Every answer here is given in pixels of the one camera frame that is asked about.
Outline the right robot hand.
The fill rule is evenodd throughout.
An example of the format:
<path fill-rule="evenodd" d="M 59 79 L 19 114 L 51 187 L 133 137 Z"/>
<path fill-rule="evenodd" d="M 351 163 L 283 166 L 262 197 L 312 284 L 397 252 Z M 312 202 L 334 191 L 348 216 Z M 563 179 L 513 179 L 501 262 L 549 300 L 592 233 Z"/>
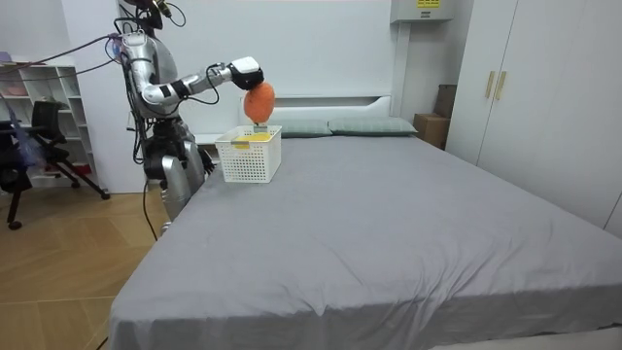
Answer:
<path fill-rule="evenodd" d="M 252 90 L 264 82 L 263 71 L 251 56 L 233 60 L 227 68 L 230 71 L 231 81 L 243 90 Z"/>

